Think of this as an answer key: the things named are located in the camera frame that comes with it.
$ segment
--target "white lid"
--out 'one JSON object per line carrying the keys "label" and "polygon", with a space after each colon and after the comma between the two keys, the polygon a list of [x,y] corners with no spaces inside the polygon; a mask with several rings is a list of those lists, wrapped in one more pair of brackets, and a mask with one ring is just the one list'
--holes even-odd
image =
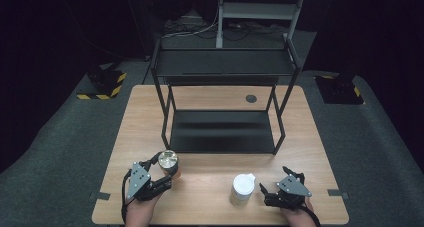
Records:
{"label": "white lid", "polygon": [[234,178],[233,186],[235,191],[241,195],[248,195],[255,188],[255,179],[246,174],[237,175]]}

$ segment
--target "table top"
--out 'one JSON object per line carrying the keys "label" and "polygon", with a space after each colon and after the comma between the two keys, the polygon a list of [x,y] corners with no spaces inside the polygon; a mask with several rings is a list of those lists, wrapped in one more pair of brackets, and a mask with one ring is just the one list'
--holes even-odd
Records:
{"label": "table top", "polygon": [[[279,101],[287,86],[277,86]],[[162,86],[164,93],[167,87]],[[269,87],[202,86],[175,87],[178,108],[258,109],[266,104]],[[247,95],[257,102],[248,103]],[[270,111],[274,141],[279,137],[275,112]],[[346,224],[349,220],[337,190],[313,116],[303,90],[295,86],[283,113],[286,138],[272,154],[189,154],[179,153],[182,176],[172,183],[155,208],[152,224],[169,225],[282,225],[286,220],[278,208],[265,206],[262,183],[270,192],[278,191],[276,182],[286,174],[282,166],[305,174],[305,186],[312,192],[311,202],[321,224]],[[115,146],[100,189],[109,200],[98,199],[92,220],[96,224],[122,224],[122,180],[134,161],[146,161],[165,150],[161,139],[163,113],[153,85],[135,86],[118,132]],[[255,189],[244,207],[235,207],[229,198],[234,177],[253,173]],[[152,180],[163,176],[159,166],[150,169]]]}

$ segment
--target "metallic can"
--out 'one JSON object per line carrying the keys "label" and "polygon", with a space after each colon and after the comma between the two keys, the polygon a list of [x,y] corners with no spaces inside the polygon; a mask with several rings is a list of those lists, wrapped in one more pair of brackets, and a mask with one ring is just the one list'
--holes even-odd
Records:
{"label": "metallic can", "polygon": [[178,179],[181,176],[181,166],[177,154],[172,150],[165,150],[159,155],[159,166],[163,173],[168,175],[177,169],[172,179]]}

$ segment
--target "white mug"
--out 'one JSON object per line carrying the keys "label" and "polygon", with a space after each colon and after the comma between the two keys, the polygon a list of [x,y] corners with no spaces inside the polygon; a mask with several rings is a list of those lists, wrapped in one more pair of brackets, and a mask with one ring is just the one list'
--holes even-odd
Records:
{"label": "white mug", "polygon": [[255,176],[239,174],[234,178],[231,189],[230,201],[234,206],[244,206],[255,189]]}

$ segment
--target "gray floor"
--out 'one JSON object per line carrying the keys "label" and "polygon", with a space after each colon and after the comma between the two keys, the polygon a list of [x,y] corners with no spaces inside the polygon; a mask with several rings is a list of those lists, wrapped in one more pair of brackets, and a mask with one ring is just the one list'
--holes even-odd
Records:
{"label": "gray floor", "polygon": [[[313,37],[308,32],[294,37],[303,58]],[[281,33],[252,34],[224,46],[278,47],[281,38]],[[164,45],[213,47],[214,40],[177,37],[165,39]],[[82,79],[30,149],[0,175],[0,226],[96,226],[91,221],[96,193],[131,89],[146,75],[144,84],[152,84],[147,62],[128,60],[118,69],[127,77],[115,99],[76,99],[75,93],[90,84]],[[297,84],[305,91],[340,190],[348,195],[347,226],[422,226],[422,172],[373,91],[357,77],[354,83],[366,104],[325,104],[313,78],[323,74],[331,73],[303,72]]]}

